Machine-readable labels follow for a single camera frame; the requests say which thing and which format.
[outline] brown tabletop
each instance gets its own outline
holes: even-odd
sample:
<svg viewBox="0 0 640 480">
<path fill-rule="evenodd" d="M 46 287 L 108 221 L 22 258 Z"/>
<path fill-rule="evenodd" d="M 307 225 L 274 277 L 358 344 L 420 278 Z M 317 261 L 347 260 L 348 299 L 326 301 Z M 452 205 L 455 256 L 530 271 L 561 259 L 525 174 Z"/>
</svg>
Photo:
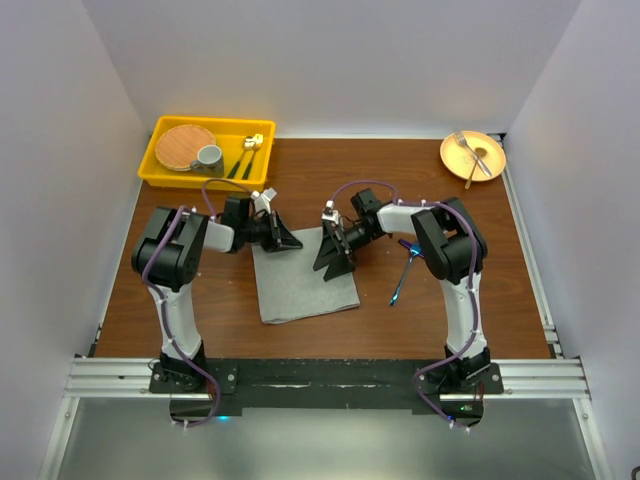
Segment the brown tabletop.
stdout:
<svg viewBox="0 0 640 480">
<path fill-rule="evenodd" d="M 355 179 L 394 184 L 406 201 L 462 199 L 483 233 L 489 256 L 481 284 L 484 332 L 494 358 L 549 358 L 518 234 L 500 179 L 474 184 L 452 176 L 439 159 L 438 140 L 277 140 L 268 186 L 291 229 L 320 226 L 320 213 L 333 192 Z M 343 192 L 339 210 L 352 212 Z M 390 194 L 373 187 L 381 199 Z M 217 208 L 223 193 L 211 197 Z M 206 211 L 198 190 L 142 185 L 124 254 L 98 342 L 100 357 L 155 357 L 161 346 L 156 310 L 130 265 L 132 249 L 153 209 L 195 205 Z M 442 358 L 447 323 L 440 285 L 419 262 L 409 272 L 397 305 L 389 298 L 408 253 L 382 238 L 358 251 L 357 309 L 263 325 L 258 313 L 251 248 L 238 254 L 205 251 L 193 282 L 193 304 L 207 356 L 306 358 Z"/>
</svg>

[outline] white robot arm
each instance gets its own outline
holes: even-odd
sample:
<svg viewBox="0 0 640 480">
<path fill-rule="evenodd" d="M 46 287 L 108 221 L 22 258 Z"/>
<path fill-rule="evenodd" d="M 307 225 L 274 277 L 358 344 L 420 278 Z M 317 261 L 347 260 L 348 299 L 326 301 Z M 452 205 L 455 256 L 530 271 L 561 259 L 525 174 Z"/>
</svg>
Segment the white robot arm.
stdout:
<svg viewBox="0 0 640 480">
<path fill-rule="evenodd" d="M 253 192 L 251 197 L 229 196 L 219 222 L 195 209 L 183 212 L 178 227 L 151 267 L 149 291 L 162 329 L 160 363 L 163 371 L 180 376 L 183 385 L 193 375 L 176 346 L 194 364 L 203 367 L 206 363 L 191 299 L 191 283 L 197 275 L 202 250 L 235 253 L 247 242 L 260 243 L 268 252 L 302 248 L 272 210 L 270 202 L 275 195 L 276 191 L 270 188 Z M 136 272 L 142 274 L 176 214 L 175 209 L 164 207 L 153 212 L 131 258 Z"/>
<path fill-rule="evenodd" d="M 447 357 L 459 354 L 457 368 L 462 378 L 488 367 L 490 355 L 482 331 L 478 293 L 487 246 L 462 203 L 450 199 L 438 205 L 426 201 L 417 205 L 402 201 L 383 204 L 369 189 L 354 195 L 351 203 L 358 221 L 344 229 L 340 213 L 332 201 L 327 202 L 322 214 L 323 242 L 314 269 L 328 267 L 324 278 L 331 280 L 353 271 L 355 250 L 371 241 L 392 233 L 415 235 L 427 267 L 440 281 L 444 294 L 448 321 Z M 472 235 L 464 231 L 459 217 L 473 230 Z M 470 283 L 471 242 L 477 242 L 477 255 Z"/>
</svg>

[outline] yellow plastic basket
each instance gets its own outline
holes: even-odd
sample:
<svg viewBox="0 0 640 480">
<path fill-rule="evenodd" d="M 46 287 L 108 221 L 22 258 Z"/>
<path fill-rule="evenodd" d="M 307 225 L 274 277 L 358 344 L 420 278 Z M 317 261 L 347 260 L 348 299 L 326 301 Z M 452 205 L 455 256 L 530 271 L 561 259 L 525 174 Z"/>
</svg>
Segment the yellow plastic basket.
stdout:
<svg viewBox="0 0 640 480">
<path fill-rule="evenodd" d="M 264 136 L 262 148 L 253 158 L 253 167 L 247 180 L 242 180 L 242 172 L 249 162 L 251 152 L 243 157 L 242 165 L 238 170 L 234 182 L 243 185 L 250 190 L 263 190 L 267 181 L 267 169 L 271 147 L 276 133 L 276 124 L 270 120 L 239 120 L 233 118 L 208 118 L 208 117 L 178 117 L 165 115 L 158 119 L 153 131 L 147 151 L 142 158 L 138 169 L 138 176 L 154 187 L 176 188 L 200 188 L 202 183 L 211 178 L 197 172 L 176 172 L 165 168 L 158 162 L 155 154 L 156 143 L 163 133 L 179 125 L 198 125 L 211 131 L 216 137 L 216 145 L 222 149 L 224 155 L 225 178 L 233 168 L 243 152 L 244 138 L 261 133 Z M 238 190 L 233 185 L 223 182 L 211 182 L 207 185 L 210 190 Z"/>
</svg>

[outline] gray towel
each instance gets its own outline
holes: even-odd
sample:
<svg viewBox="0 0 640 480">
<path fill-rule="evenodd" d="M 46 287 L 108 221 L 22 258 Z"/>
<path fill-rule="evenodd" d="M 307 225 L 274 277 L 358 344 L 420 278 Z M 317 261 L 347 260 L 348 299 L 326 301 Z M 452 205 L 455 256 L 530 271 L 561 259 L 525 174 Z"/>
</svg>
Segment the gray towel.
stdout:
<svg viewBox="0 0 640 480">
<path fill-rule="evenodd" d="M 322 228 L 293 234 L 304 245 L 302 250 L 266 253 L 259 245 L 252 246 L 262 322 L 284 323 L 359 306 L 353 274 L 325 282 L 325 269 L 314 272 L 311 268 L 320 248 Z"/>
</svg>

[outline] gray mug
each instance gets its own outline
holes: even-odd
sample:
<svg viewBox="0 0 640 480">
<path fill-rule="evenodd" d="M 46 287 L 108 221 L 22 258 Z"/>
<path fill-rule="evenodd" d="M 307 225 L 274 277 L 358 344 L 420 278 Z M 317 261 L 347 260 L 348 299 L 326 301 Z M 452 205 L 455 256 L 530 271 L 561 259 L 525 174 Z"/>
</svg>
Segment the gray mug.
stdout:
<svg viewBox="0 0 640 480">
<path fill-rule="evenodd" d="M 198 158 L 191 162 L 191 170 L 214 177 L 224 176 L 224 158 L 217 145 L 206 145 L 198 151 Z"/>
</svg>

